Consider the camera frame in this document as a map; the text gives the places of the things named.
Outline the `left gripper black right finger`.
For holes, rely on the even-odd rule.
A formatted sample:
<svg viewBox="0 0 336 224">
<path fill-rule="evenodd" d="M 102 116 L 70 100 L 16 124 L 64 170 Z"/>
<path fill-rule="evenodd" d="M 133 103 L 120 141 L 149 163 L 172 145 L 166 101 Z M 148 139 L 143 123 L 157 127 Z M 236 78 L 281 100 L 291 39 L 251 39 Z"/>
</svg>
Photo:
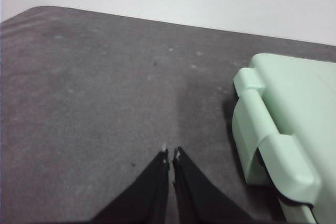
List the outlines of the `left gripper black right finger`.
<svg viewBox="0 0 336 224">
<path fill-rule="evenodd" d="M 173 167 L 180 223 L 264 223 L 213 185 L 181 147 L 174 150 Z"/>
</svg>

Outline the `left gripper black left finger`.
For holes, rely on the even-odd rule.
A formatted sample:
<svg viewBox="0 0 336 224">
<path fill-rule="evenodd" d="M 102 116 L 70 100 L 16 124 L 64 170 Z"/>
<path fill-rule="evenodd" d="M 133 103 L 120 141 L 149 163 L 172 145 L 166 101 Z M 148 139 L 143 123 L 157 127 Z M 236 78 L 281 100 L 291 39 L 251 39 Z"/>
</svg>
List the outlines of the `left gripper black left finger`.
<svg viewBox="0 0 336 224">
<path fill-rule="evenodd" d="M 164 223 L 169 192 L 168 150 L 161 150 L 118 197 L 99 211 L 95 223 Z"/>
</svg>

